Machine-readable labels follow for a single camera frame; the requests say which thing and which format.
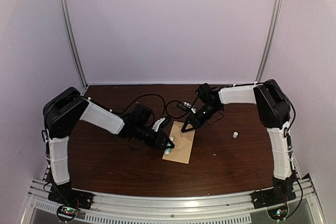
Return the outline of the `green white glue stick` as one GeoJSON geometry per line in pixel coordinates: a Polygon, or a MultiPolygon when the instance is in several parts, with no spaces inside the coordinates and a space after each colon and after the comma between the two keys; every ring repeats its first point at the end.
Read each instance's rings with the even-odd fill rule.
{"type": "Polygon", "coordinates": [[[168,143],[167,143],[167,148],[165,149],[165,151],[164,151],[164,154],[165,155],[169,155],[170,154],[170,152],[171,152],[171,150],[174,148],[174,144],[173,144],[173,142],[174,142],[174,137],[170,137],[170,140],[168,141],[168,143]]]}

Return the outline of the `tan paper envelope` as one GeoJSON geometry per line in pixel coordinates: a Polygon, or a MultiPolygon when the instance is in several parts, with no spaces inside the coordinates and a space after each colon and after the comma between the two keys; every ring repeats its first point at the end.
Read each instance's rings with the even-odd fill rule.
{"type": "Polygon", "coordinates": [[[170,151],[164,151],[162,156],[163,160],[189,164],[195,130],[182,133],[181,129],[183,124],[184,123],[178,121],[173,122],[170,139],[173,139],[175,147],[170,151]]]}

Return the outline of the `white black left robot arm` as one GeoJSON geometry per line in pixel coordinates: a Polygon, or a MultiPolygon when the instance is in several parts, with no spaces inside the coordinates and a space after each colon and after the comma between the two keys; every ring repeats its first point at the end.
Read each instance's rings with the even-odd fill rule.
{"type": "Polygon", "coordinates": [[[129,113],[117,113],[82,95],[75,87],[68,87],[43,107],[46,157],[51,175],[58,186],[54,192],[64,205],[71,205],[75,192],[70,183],[69,142],[84,126],[97,128],[121,139],[135,138],[157,150],[172,150],[175,144],[164,131],[168,118],[160,117],[148,124],[153,111],[138,104],[129,113]]]}

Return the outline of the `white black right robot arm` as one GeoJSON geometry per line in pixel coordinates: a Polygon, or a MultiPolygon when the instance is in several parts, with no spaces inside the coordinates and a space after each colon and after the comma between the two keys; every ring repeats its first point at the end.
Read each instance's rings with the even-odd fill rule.
{"type": "Polygon", "coordinates": [[[289,196],[289,188],[295,181],[293,171],[293,144],[290,130],[296,112],[289,98],[276,80],[246,84],[211,87],[201,84],[195,91],[203,106],[190,112],[182,126],[183,133],[199,129],[215,113],[229,104],[253,104],[260,123],[266,128],[271,142],[274,162],[273,189],[269,192],[272,203],[279,204],[289,196]]]}

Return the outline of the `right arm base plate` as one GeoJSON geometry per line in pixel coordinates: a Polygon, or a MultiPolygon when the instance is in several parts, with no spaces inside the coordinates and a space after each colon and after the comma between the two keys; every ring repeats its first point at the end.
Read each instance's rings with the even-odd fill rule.
{"type": "Polygon", "coordinates": [[[283,221],[289,215],[290,200],[296,199],[293,186],[285,193],[279,188],[256,189],[250,194],[255,209],[266,208],[268,217],[274,221],[283,221]]]}

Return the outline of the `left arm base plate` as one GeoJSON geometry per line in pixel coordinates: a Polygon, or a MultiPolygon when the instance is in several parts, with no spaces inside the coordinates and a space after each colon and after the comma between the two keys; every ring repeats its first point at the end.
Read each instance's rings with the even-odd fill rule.
{"type": "Polygon", "coordinates": [[[48,199],[60,204],[56,209],[57,218],[63,222],[70,222],[77,217],[82,209],[89,210],[91,208],[93,194],[71,189],[70,194],[65,195],[57,187],[52,186],[48,199]]]}

